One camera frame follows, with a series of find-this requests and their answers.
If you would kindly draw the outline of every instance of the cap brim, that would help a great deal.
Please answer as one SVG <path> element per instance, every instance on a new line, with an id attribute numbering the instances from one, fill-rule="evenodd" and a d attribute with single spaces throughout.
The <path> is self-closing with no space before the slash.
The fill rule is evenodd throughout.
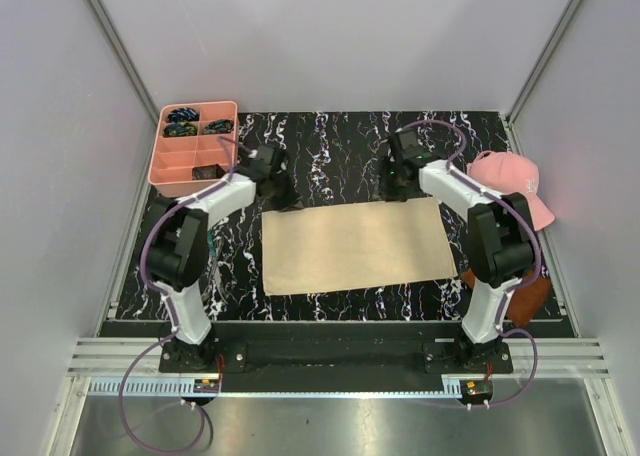
<path id="1" fill-rule="evenodd" d="M 531 212 L 534 230 L 540 231 L 553 223 L 556 217 L 549 211 L 549 208 L 545 206 L 538 196 L 530 196 L 527 199 L 529 200 L 529 211 Z"/>

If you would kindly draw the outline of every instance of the black marble surface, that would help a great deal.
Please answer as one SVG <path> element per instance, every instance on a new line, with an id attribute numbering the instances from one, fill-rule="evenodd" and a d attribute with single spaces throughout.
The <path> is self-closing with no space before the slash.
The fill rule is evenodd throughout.
<path id="1" fill-rule="evenodd" d="M 323 206 L 377 199 L 378 157 L 389 132 L 412 121 L 441 119 L 459 126 L 469 144 L 456 165 L 466 169 L 481 151 L 509 149 L 498 113 L 492 112 L 349 112 L 250 113 L 240 115 L 240 141 L 286 146 L 290 168 L 305 206 Z M 451 154 L 455 135 L 439 126 L 419 128 L 422 144 Z M 155 196 L 152 189 L 149 201 Z M 213 320 L 451 320 L 459 319 L 470 291 L 460 278 L 333 293 L 272 296 L 262 286 L 261 212 L 258 203 L 236 212 L 212 230 L 216 259 L 210 260 L 200 286 Z M 451 251 L 460 273 L 468 268 L 466 225 L 440 205 Z M 131 261 L 116 319 L 164 320 L 157 294 L 147 292 Z M 550 297 L 536 319 L 557 319 Z"/>

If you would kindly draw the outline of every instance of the brown bag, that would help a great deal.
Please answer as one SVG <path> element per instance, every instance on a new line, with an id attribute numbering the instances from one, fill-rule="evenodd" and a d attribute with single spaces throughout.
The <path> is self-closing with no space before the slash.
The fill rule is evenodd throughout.
<path id="1" fill-rule="evenodd" d="M 462 276 L 464 281 L 471 289 L 475 286 L 476 276 L 470 269 L 465 271 Z M 516 289 L 511 297 L 511 303 L 507 309 L 507 318 L 513 321 L 515 326 L 526 326 L 535 316 L 538 310 L 549 297 L 551 289 L 551 281 L 542 276 L 538 276 L 535 282 L 526 288 Z"/>

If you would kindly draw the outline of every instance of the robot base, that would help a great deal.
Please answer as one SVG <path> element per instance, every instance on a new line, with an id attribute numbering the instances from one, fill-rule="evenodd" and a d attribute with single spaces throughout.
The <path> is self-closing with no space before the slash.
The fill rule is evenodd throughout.
<path id="1" fill-rule="evenodd" d="M 161 373 L 217 373 L 216 358 L 224 362 L 224 373 L 244 372 L 245 342 L 217 341 L 211 330 L 202 343 L 187 344 L 177 338 L 165 343 L 158 371 Z"/>
<path id="2" fill-rule="evenodd" d="M 425 370 L 428 374 L 487 374 L 491 363 L 493 374 L 512 374 L 513 363 L 509 346 L 503 341 L 475 345 L 476 351 L 469 357 L 460 356 L 459 341 L 424 343 Z"/>

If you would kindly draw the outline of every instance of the metal floor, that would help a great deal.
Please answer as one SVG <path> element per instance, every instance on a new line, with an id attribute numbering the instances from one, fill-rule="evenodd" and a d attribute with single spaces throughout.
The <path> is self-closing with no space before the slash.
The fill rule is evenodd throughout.
<path id="1" fill-rule="evenodd" d="M 494 400 L 518 389 L 496 381 Z M 126 401 L 132 426 L 167 398 Z M 192 454 L 411 456 L 411 455 L 604 455 L 584 386 L 579 380 L 538 380 L 519 401 L 490 411 L 430 408 L 401 399 L 241 399 L 221 397 L 206 406 L 215 438 Z M 163 449 L 179 448 L 200 426 L 195 414 L 176 407 L 149 420 L 136 434 Z M 87 399 L 72 455 L 148 454 L 123 433 L 114 397 Z"/>

